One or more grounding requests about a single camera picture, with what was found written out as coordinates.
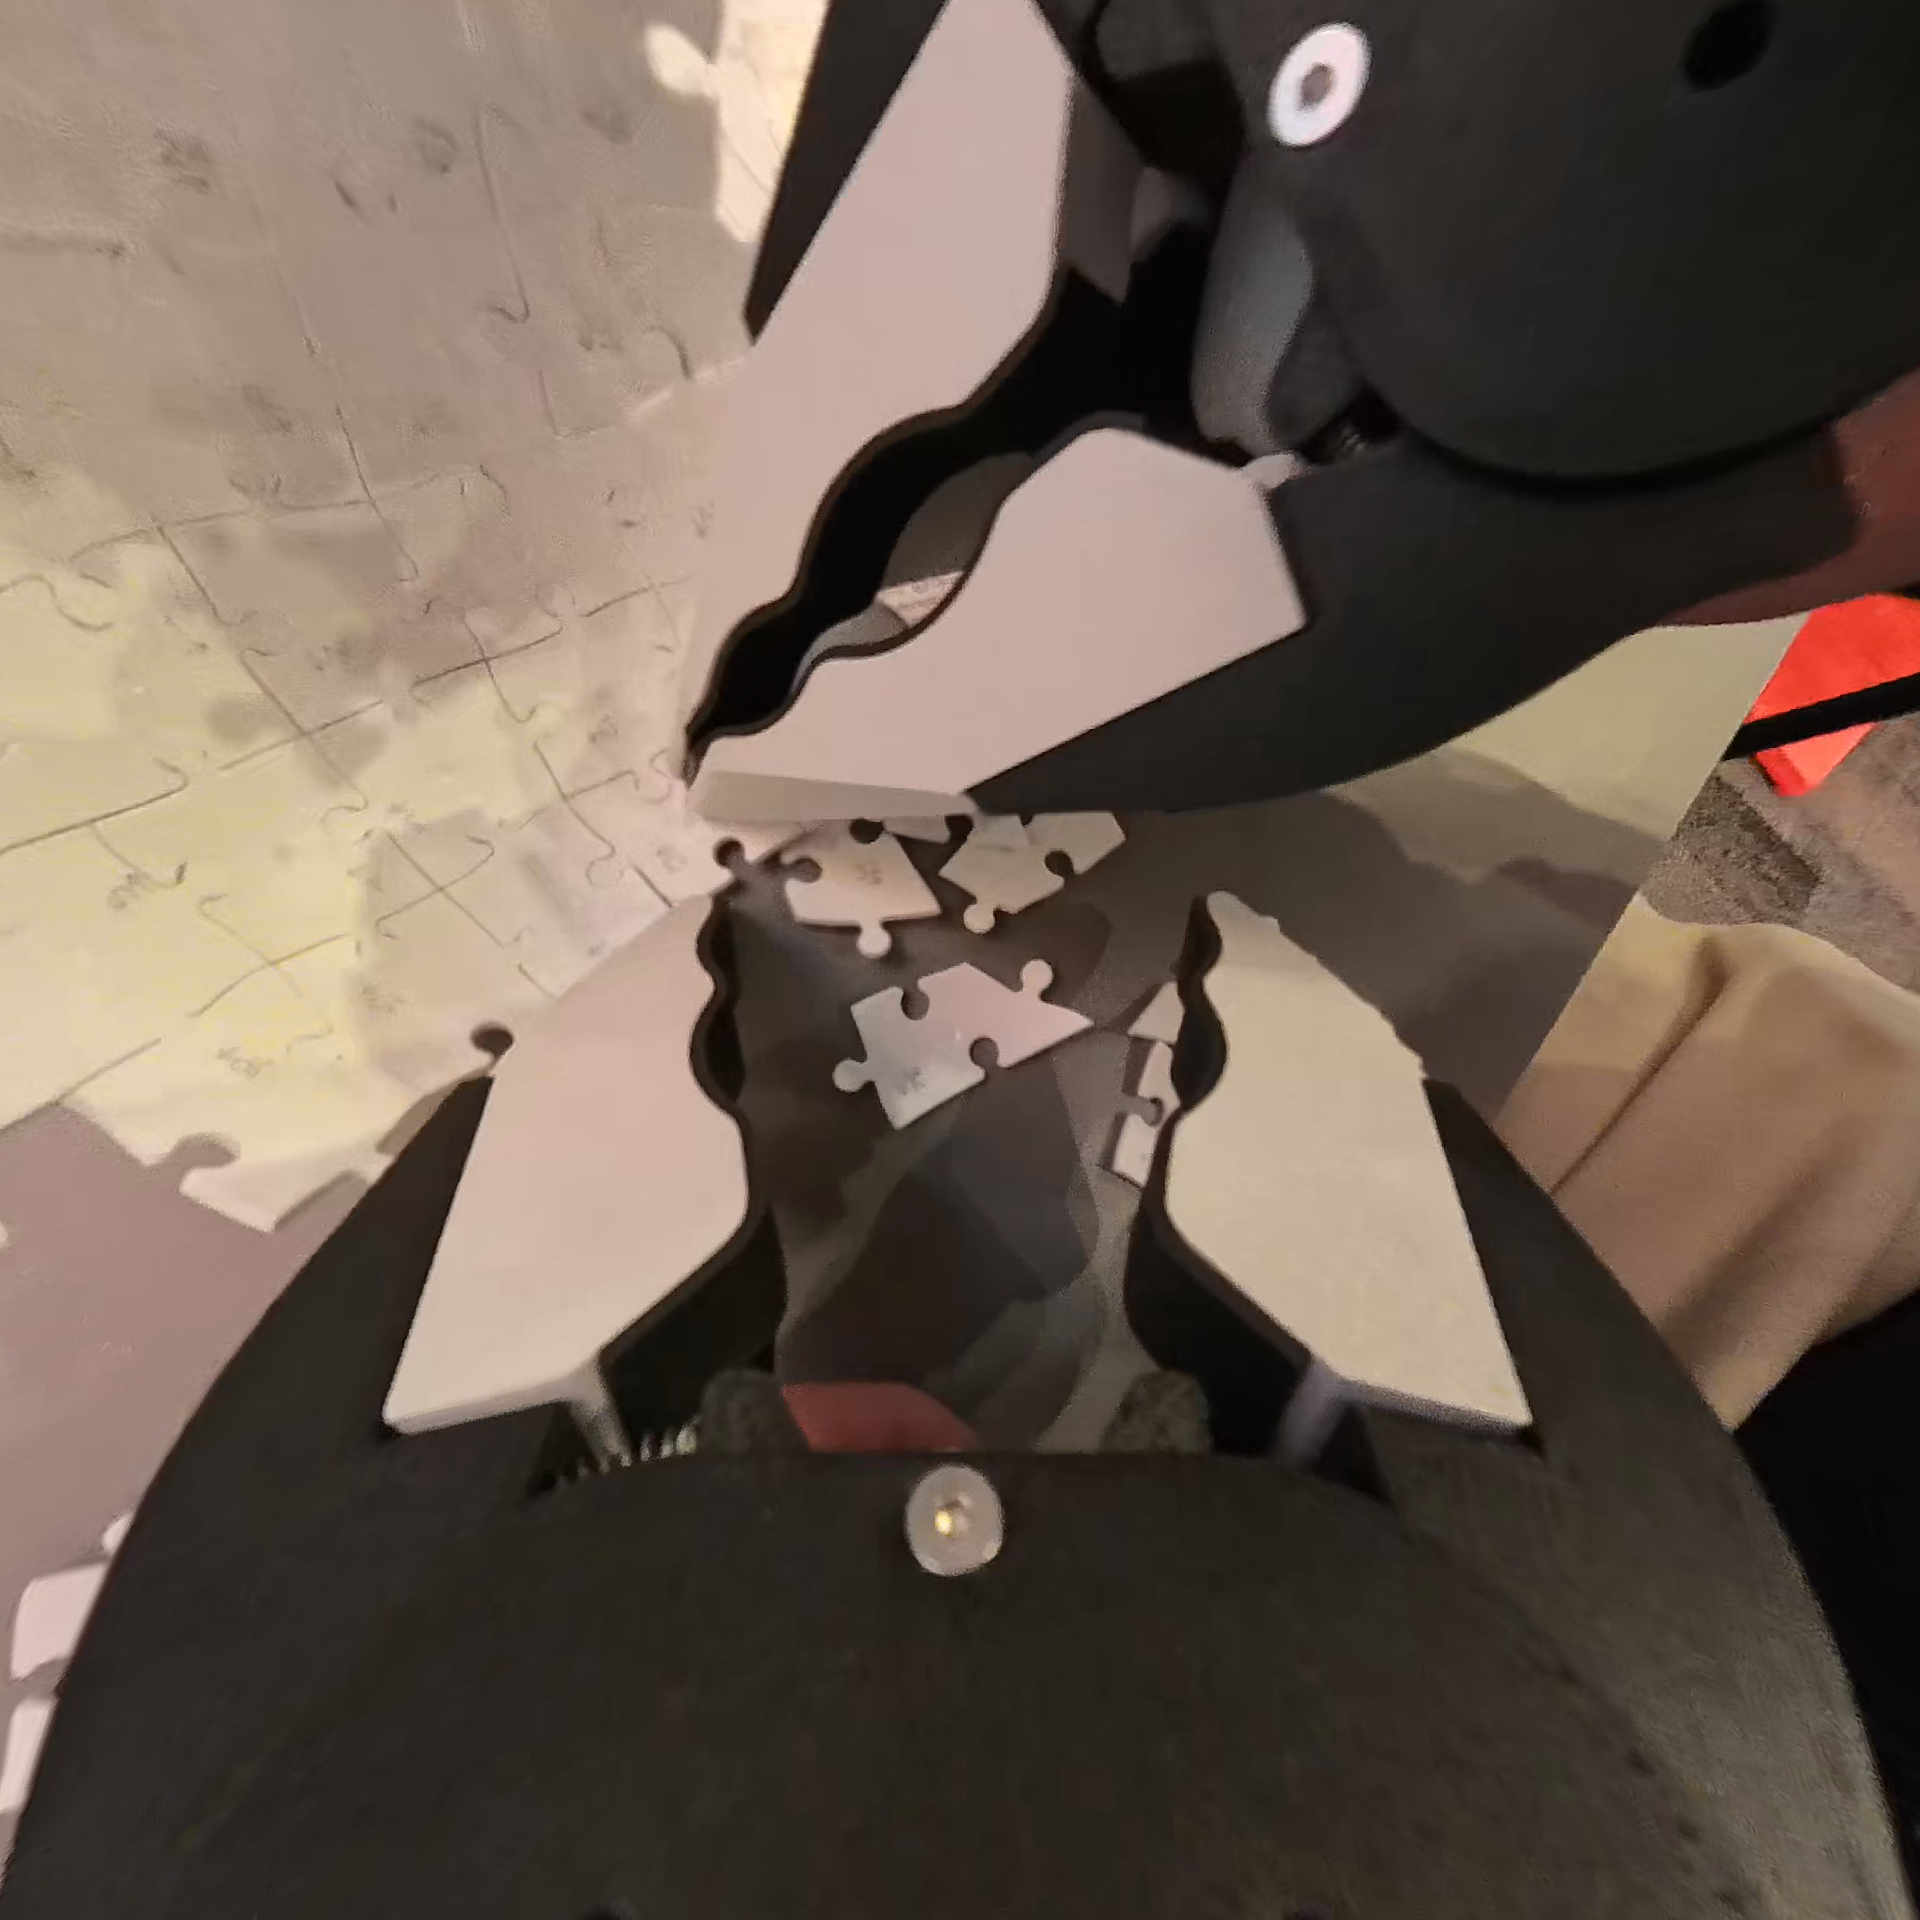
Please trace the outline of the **partly built puzzle ball shell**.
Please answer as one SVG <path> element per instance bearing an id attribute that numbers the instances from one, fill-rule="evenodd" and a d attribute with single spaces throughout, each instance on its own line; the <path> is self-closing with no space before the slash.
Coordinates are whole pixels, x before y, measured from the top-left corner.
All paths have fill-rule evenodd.
<path id="1" fill-rule="evenodd" d="M 824 4 L 5 4 L 5 1123 L 271 1231 L 734 845 L 674 776 Z"/>

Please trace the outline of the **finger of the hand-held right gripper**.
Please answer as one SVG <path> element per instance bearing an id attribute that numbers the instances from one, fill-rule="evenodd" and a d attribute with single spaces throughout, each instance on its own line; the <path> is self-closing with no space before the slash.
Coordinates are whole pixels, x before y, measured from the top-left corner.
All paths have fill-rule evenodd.
<path id="1" fill-rule="evenodd" d="M 817 646 L 772 719 L 711 743 L 694 807 L 741 826 L 978 812 L 991 779 L 1302 625 L 1272 500 L 1304 470 L 1074 435 L 919 625 Z"/>
<path id="2" fill-rule="evenodd" d="M 982 392 L 1044 317 L 1074 69 L 1027 1 L 942 4 L 729 379 L 686 660 L 688 765 L 766 724 L 982 455 Z"/>

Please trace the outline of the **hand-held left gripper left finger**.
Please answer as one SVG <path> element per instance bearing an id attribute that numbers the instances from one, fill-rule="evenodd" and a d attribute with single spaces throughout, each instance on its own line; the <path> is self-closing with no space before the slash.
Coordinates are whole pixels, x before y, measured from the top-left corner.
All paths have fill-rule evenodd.
<path id="1" fill-rule="evenodd" d="M 507 1049 L 383 1405 L 683 1432 L 771 1360 L 788 1278 L 743 1113 L 733 916 L 686 900 Z"/>

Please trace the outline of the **person's right hand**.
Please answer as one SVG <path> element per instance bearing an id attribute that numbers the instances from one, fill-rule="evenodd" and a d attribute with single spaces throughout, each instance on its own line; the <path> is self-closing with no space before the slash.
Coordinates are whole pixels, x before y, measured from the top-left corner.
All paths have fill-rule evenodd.
<path id="1" fill-rule="evenodd" d="M 1855 522 L 1848 546 L 1817 565 L 1730 589 L 1672 618 L 1724 625 L 1806 615 L 1919 584 L 1919 371 L 1836 420 L 1832 438 Z"/>

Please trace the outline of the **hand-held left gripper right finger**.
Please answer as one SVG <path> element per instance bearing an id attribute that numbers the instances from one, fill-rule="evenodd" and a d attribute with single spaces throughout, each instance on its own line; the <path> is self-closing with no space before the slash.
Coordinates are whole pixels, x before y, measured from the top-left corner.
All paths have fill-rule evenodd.
<path id="1" fill-rule="evenodd" d="M 1429 1098 L 1391 1020 L 1280 921 L 1199 897 L 1174 1108 L 1122 1305 L 1212 1451 L 1319 1456 L 1355 1411 L 1514 1437 L 1533 1410 Z"/>

